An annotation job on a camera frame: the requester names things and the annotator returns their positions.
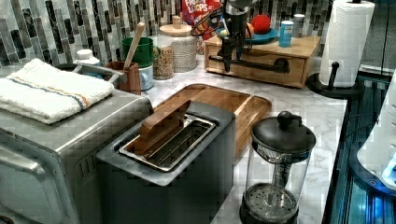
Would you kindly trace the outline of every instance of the marble countertop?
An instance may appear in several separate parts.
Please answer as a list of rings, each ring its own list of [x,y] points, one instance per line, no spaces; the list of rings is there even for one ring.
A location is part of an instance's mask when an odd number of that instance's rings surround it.
[[[283,110],[303,118],[303,124],[312,130],[317,138],[307,169],[300,198],[298,222],[318,224],[321,222],[332,178],[332,168],[339,136],[347,107],[347,101],[334,100],[315,94],[307,87],[291,89],[237,77],[226,77],[207,73],[204,57],[197,56],[197,68],[188,73],[175,73],[167,80],[154,80],[154,85],[142,95],[156,106],[182,88],[204,83],[220,88],[258,95],[273,104],[270,116]],[[248,148],[234,168],[234,182],[231,193],[212,220],[211,224],[239,224],[239,205],[245,191],[248,171]]]

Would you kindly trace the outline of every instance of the paper towel holder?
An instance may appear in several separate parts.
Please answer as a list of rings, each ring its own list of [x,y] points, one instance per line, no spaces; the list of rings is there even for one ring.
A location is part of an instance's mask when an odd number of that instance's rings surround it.
[[[309,90],[329,98],[333,99],[353,99],[359,98],[364,92],[364,85],[359,81],[351,87],[334,87],[335,76],[337,75],[337,69],[340,63],[332,63],[332,73],[329,79],[329,85],[323,85],[319,80],[319,73],[315,73],[310,76],[306,81],[306,86]]]

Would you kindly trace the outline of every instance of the french press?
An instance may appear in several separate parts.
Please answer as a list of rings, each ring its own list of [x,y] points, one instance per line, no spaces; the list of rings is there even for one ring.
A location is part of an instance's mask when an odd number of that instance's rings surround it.
[[[298,201],[316,137],[300,116],[282,111],[251,128],[242,223],[297,223]]]

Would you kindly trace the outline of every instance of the white towel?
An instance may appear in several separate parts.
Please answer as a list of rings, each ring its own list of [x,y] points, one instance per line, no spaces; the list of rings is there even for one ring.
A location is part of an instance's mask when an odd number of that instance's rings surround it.
[[[33,59],[18,72],[0,78],[0,107],[51,124],[90,107],[113,90],[102,79]]]

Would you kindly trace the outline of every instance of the paper towel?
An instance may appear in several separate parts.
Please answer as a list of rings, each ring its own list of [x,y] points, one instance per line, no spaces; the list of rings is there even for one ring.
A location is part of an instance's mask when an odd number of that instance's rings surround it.
[[[334,62],[340,64],[334,87],[355,84],[374,8],[375,4],[365,1],[360,4],[334,1],[320,65],[319,80],[322,84],[329,84]]]

